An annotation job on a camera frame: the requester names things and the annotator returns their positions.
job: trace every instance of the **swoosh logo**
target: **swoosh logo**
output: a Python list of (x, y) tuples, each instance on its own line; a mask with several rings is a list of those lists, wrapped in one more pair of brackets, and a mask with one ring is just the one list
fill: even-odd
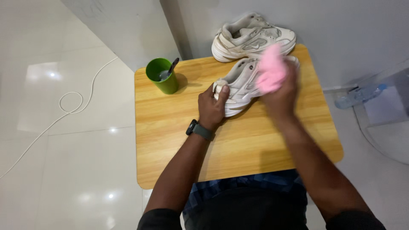
[(251, 47), (253, 47), (253, 48), (256, 49), (256, 50), (258, 50), (258, 49), (260, 48), (260, 45), (259, 45), (259, 44), (257, 44), (257, 45), (248, 45), (248, 46), (251, 46)]

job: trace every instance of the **plaid shorts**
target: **plaid shorts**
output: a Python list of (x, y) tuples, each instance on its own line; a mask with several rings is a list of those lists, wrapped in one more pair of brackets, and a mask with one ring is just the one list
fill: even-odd
[(275, 192), (290, 194), (296, 202), (307, 205), (305, 187), (295, 169), (276, 171), (248, 176), (232, 177), (194, 183), (183, 215), (195, 206), (217, 196), (219, 193), (240, 187), (264, 188)]

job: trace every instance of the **pink microfiber towel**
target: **pink microfiber towel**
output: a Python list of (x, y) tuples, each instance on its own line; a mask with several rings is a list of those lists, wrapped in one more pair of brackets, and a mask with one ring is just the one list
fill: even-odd
[(263, 94), (277, 91), (287, 74), (287, 66), (280, 54), (279, 44), (273, 44), (265, 50), (259, 66), (262, 74), (256, 81), (257, 88)]

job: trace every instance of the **wooden tabletop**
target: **wooden tabletop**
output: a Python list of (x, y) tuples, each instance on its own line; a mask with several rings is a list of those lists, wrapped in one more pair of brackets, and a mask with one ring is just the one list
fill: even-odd
[[(343, 157), (342, 146), (308, 50), (297, 44), (290, 55), (300, 61), (300, 92), (296, 113), (307, 131), (333, 162)], [(198, 119), (198, 95), (224, 77), (236, 62), (213, 57), (181, 61), (175, 68), (179, 90), (162, 93), (145, 75), (135, 72), (137, 179), (151, 189), (186, 139), (192, 119)], [(283, 138), (267, 117), (261, 101), (231, 117), (216, 132), (199, 181), (294, 168)]]

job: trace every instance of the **hand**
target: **hand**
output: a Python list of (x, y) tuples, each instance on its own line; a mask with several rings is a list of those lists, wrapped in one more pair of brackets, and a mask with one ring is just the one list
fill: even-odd
[(294, 106), (297, 100), (297, 68), (292, 61), (285, 60), (287, 65), (287, 76), (283, 85), (276, 92), (262, 96), (262, 100), (267, 107), (268, 115), (276, 124), (294, 119)]
[(213, 97), (213, 84), (199, 94), (199, 125), (205, 129), (216, 131), (222, 119), (225, 117), (225, 104), (229, 98), (230, 88), (223, 86), (216, 101)]

